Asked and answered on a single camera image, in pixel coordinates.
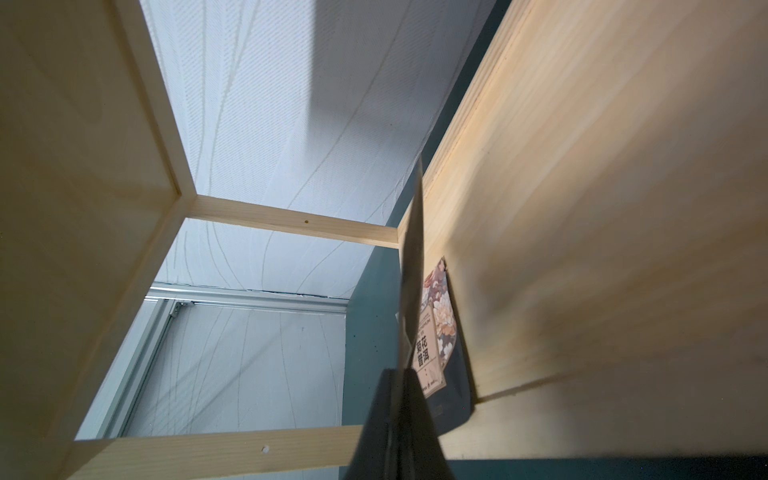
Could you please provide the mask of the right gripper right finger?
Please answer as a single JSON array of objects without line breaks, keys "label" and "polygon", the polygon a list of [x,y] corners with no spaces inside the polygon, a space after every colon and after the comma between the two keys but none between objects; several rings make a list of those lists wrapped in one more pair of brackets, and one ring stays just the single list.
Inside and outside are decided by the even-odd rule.
[{"label": "right gripper right finger", "polygon": [[454,479],[412,369],[397,370],[392,389],[392,478]]}]

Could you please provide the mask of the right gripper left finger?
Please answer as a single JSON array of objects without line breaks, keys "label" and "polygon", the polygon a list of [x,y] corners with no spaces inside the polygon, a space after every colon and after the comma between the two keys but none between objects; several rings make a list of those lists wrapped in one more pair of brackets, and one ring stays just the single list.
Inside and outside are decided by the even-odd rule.
[{"label": "right gripper left finger", "polygon": [[344,480],[396,478],[390,425],[394,374],[394,369],[385,369],[379,377],[366,422]]}]

